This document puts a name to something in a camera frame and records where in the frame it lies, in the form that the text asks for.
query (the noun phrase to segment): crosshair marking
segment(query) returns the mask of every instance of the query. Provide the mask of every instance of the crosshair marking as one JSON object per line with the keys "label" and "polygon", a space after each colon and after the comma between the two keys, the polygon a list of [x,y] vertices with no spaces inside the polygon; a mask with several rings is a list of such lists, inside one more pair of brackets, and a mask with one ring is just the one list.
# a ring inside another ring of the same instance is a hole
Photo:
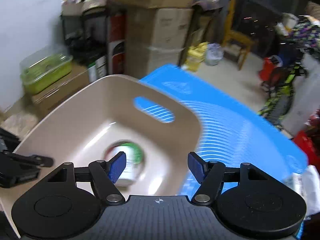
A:
{"label": "crosshair marking", "polygon": [[163,201],[164,201],[164,200],[161,199],[161,198],[157,198],[157,199],[155,200],[155,202],[158,203],[158,204],[162,203]]}

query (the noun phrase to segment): beige plastic basket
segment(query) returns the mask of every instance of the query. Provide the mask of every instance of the beige plastic basket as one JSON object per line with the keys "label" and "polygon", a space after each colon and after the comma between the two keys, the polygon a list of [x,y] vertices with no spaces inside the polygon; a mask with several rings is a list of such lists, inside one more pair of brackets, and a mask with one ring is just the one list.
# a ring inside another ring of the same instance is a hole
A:
{"label": "beige plastic basket", "polygon": [[[170,110],[174,121],[164,123],[134,106],[145,97]],[[16,149],[21,155],[54,158],[52,168],[43,168],[43,178],[61,163],[87,166],[103,159],[108,146],[121,140],[137,143],[144,151],[144,167],[137,181],[120,188],[129,195],[176,195],[188,171],[187,155],[201,135],[198,118],[185,106],[138,80],[124,76],[104,77],[62,103],[43,119]],[[36,181],[11,189],[0,188],[1,204],[12,222],[13,203]],[[91,192],[89,182],[78,187]]]}

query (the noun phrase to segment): clear plastic lid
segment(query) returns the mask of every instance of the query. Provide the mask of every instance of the clear plastic lid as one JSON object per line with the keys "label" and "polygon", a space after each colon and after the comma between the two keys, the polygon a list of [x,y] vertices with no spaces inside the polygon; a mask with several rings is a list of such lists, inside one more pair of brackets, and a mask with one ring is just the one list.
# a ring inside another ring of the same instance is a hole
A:
{"label": "clear plastic lid", "polygon": [[63,46],[44,47],[20,62],[21,79],[24,84],[36,82],[71,60],[72,56]]}

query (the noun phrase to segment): yellow-green patterned item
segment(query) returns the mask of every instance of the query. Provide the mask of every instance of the yellow-green patterned item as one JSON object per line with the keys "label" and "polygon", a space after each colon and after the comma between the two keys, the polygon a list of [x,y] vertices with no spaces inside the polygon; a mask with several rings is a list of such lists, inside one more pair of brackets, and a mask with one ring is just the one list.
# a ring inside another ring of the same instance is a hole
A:
{"label": "yellow-green patterned item", "polygon": [[66,53],[54,53],[30,64],[30,62],[35,61],[33,59],[37,58],[34,55],[29,56],[20,63],[22,83],[26,92],[32,95],[40,93],[71,72],[72,56],[66,55]]}

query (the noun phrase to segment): blue gripper pad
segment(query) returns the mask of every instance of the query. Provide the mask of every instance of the blue gripper pad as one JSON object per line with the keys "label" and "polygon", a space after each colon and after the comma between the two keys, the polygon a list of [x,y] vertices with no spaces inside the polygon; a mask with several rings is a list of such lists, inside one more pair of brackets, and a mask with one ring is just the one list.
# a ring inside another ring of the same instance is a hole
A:
{"label": "blue gripper pad", "polygon": [[206,177],[204,165],[206,165],[204,160],[198,160],[195,156],[190,153],[188,154],[188,168],[199,184],[201,184]]}
{"label": "blue gripper pad", "polygon": [[125,153],[119,152],[109,161],[109,163],[111,163],[111,165],[108,177],[112,181],[112,183],[115,184],[116,181],[119,179],[121,173],[124,171],[124,168],[127,163]]}

